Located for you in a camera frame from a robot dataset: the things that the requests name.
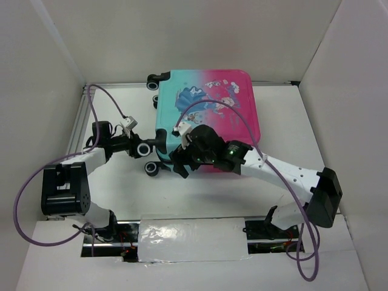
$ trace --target gray wall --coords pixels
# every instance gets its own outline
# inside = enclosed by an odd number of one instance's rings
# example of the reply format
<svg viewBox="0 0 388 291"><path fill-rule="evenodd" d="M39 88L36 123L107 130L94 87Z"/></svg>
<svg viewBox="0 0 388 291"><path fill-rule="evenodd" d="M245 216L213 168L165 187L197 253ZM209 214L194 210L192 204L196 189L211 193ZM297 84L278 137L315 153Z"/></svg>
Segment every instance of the gray wall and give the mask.
<svg viewBox="0 0 388 291"><path fill-rule="evenodd" d="M343 0L300 91L371 290L386 290L388 10Z"/></svg>
<svg viewBox="0 0 388 291"><path fill-rule="evenodd" d="M43 0L87 81L171 69L301 80L341 0Z"/></svg>
<svg viewBox="0 0 388 291"><path fill-rule="evenodd" d="M0 289L14 290L28 244L13 226L13 200L34 169L65 152L81 85L29 1L0 1L0 39ZM20 204L29 235L40 191L38 176Z"/></svg>

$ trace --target plastic wrap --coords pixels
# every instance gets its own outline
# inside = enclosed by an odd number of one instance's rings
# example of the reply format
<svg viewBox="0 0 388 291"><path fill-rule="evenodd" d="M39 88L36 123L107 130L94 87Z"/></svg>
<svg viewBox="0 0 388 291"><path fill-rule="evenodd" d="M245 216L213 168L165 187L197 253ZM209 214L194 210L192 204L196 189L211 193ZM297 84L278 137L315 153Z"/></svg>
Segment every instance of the plastic wrap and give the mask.
<svg viewBox="0 0 388 291"><path fill-rule="evenodd" d="M140 262L237 261L249 258L243 218L142 220Z"/></svg>

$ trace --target white table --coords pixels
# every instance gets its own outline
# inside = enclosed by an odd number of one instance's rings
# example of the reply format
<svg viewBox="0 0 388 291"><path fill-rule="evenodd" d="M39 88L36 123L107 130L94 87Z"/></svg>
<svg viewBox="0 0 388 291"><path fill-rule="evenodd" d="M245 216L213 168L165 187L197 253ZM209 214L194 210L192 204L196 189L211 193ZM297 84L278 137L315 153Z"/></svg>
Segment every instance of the white table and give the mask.
<svg viewBox="0 0 388 291"><path fill-rule="evenodd" d="M156 110L153 91L145 87L109 89L122 110L132 115L138 125L134 131L141 138L155 137ZM260 148L267 154L311 169L324 167L298 88L255 86L256 108L261 128ZM97 90L93 100L99 120L118 124L120 115L104 92ZM92 134L93 116L89 116L85 144ZM147 161L158 160L156 154L133 159L115 153L111 160L89 176L92 200L112 209L118 219L209 218L264 216L271 206L292 201L291 195L269 183L234 174L178 174L159 171L155 178L144 173Z"/></svg>
<svg viewBox="0 0 388 291"><path fill-rule="evenodd" d="M123 110L139 121L136 132L153 136L153 93L136 87L110 92ZM321 169L323 162L298 89L255 87L255 97L262 150L302 167ZM94 103L101 120L119 121L115 108L101 92L96 93ZM116 154L90 177L93 200L113 209L119 219L144 219L265 215L279 197L289 197L257 179L244 178L247 186L239 183L237 188L240 178L225 174L190 175L183 180L160 172L155 179L149 178L143 172L146 160ZM71 221L40 221L33 238L66 238L74 233L71 225ZM334 227L322 230L321 237L319 274L312 283L303 281L295 262L283 253L252 255L241 261L122 263L119 258L81 258L79 236L60 247L30 246L18 290L367 290L343 216L338 214ZM304 241L311 251L306 236ZM311 273L313 262L303 266Z"/></svg>

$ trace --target purple hose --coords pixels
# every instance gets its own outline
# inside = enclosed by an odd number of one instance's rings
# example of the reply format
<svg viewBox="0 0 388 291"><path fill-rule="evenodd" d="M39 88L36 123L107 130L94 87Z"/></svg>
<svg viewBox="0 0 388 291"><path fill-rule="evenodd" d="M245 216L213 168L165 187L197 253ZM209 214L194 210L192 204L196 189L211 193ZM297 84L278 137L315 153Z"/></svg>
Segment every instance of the purple hose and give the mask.
<svg viewBox="0 0 388 291"><path fill-rule="evenodd" d="M183 119L183 116L186 114L187 111L189 111L189 109L193 106L196 106L197 104L199 103L205 103L205 102L213 102L213 103L218 103L218 104L221 104L231 110L233 110L239 117L240 119L243 121L243 123L245 124L245 126L247 127L247 130L249 132L249 135L252 139L252 142L253 142L253 146L256 148L257 152L259 153L260 157L263 158L263 153L260 151L257 143L258 141L255 141L255 136L252 132L252 129L250 128L248 122L246 121L246 119L243 117L243 115L240 114L239 111L237 111L236 109L234 109L232 106L229 106L228 104L226 103L223 103L222 101L219 101L219 100L210 100L210 99L206 99L206 100L200 100L200 101L197 101L197 102L194 102L192 104L190 104L181 114L181 116L179 117L178 119L178 122L176 123L175 127L177 127L179 125L179 123L181 122L181 120ZM317 274L318 274L318 270L319 270L319 254L318 254L318 244L316 242L316 239L315 239L315 236L313 234L313 230L311 228L311 225L310 225L310 222L309 222L309 219L306 215L306 212L304 211L303 209L303 206L302 204L300 203L295 191L292 189L291 185L287 182L287 180L285 179L285 177L283 177L283 175L279 172L279 170L270 162L268 161L268 159L265 160L266 163L268 164L268 166L270 166L270 168L279 176L280 180L284 183L284 185L287 187L287 189L289 190L289 192L291 193L292 197L294 198L302 216L303 216L303 220L305 221L305 224L307 226L307 229L309 231L309 234L310 234L310 237L311 237L311 240L312 240L312 243L313 243L313 249L314 249L314 252L312 253L312 255L309 257L309 258L312 258L314 256L315 258L315 265L314 265L314 271L313 271L313 274L311 275L311 277L307 277L305 276L305 274L303 273L303 270L301 268L301 265L300 265L300 262L301 261L306 261L307 258L303 258L301 259L299 257L300 255L300 246L301 246L301 243L302 243L302 233L303 233L303 227L301 229L301 233L300 233L300 236L298 238L298 242L297 242L297 249L296 249L296 262L297 262L297 265L298 265L298 270L299 270L299 273L301 274L301 276L303 277L303 279L305 279L306 281L308 282L311 282L313 281ZM318 229L315 228L316 231L317 231L317 234L318 234L318 238L319 238L319 241L320 241L320 237L319 237L319 232L318 232Z"/></svg>
<svg viewBox="0 0 388 291"><path fill-rule="evenodd" d="M89 102L89 106L90 106L90 109L92 110L92 114L93 114L93 117L95 119L95 122L97 123L98 122L98 119L97 119L97 114L96 114L96 110L93 106L93 103L92 103L92 98L90 97L90 88L91 87L97 87L99 88L100 90L102 90L103 92L105 92L109 98L115 103L115 106L117 107L117 109L119 110L119 113L121 114L121 116L125 117L124 114L122 113L119 105L116 103L116 101L113 99L113 97L111 96L111 94L109 94L104 88L102 88L101 86L99 85L96 85L96 84L90 84L88 87L87 87L87 98L88 98L88 102ZM99 136L100 136L100 132L99 132L99 127L97 126L96 127L96 141L95 143L92 145L91 148L87 149L84 153L88 153L88 152L91 152L96 146L97 146L97 143L99 141ZM76 238L86 227L91 227L92 228L92 256L94 255L94 250L93 250L93 245L94 245L94 240L95 240L95 228L90 224L90 223L85 223L78 232L76 232L74 235L72 235L71 237L67 238L67 239L64 239L63 241L58 241L58 242L39 242L39 241L35 241L34 239L31 239L29 238L24 232L23 230L21 229L20 227L20 223L19 223L19 219L18 219L18 205L19 205L19 201L20 201L20 197L22 196L22 193L23 191L25 190L25 188L27 187L27 185L31 182L31 180L38 174L40 173L41 171L44 170L44 168L47 166L47 165L50 165L50 164L55 164L57 162L60 162L60 161L63 161L64 159L68 159L68 158L72 158L74 156L78 156L78 155L82 155L83 153L82 152L78 152L78 153L71 153L69 155L65 155L65 156L62 156L60 158L57 158L57 159L53 159L52 161L48 162L46 165L40 167L39 169L37 169L31 176L29 176L26 180L26 182L24 182L24 184L22 185L22 187L20 188L18 194L16 195L16 198L15 198L15 202L13 204L13 223L15 225L15 228L16 228L16 231L20 234L20 236L22 238L24 238L26 241L28 241L30 244L34 244L36 246L40 246L40 247L54 247L54 246L60 246L61 244L65 244L69 241L71 241L72 239Z"/></svg>

